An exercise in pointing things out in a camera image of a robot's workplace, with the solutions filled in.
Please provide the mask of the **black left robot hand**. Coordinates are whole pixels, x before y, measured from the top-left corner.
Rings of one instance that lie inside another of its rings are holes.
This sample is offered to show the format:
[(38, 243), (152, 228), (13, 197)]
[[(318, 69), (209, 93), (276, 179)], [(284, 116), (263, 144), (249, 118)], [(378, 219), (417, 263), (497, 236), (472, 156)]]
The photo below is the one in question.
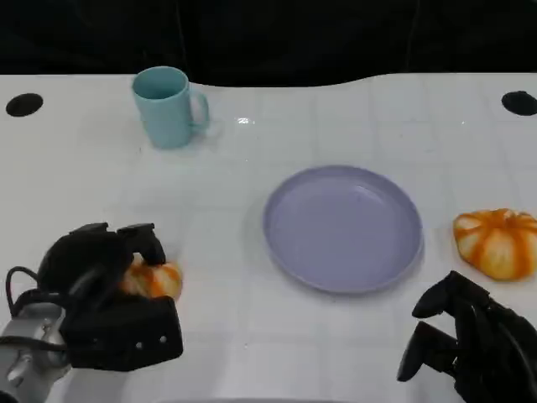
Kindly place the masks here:
[(38, 286), (74, 299), (83, 310), (96, 311), (118, 293), (135, 254), (151, 265), (166, 261), (152, 223), (115, 231), (105, 222), (87, 224), (50, 247), (37, 272)]

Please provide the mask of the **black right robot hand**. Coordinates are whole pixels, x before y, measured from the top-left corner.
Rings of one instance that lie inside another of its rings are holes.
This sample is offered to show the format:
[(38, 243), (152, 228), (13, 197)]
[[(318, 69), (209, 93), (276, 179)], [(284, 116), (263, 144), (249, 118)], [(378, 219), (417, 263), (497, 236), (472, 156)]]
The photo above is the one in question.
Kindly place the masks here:
[(448, 374), (465, 402), (536, 400), (536, 330), (480, 285), (452, 271), (416, 303), (397, 379), (422, 366)]

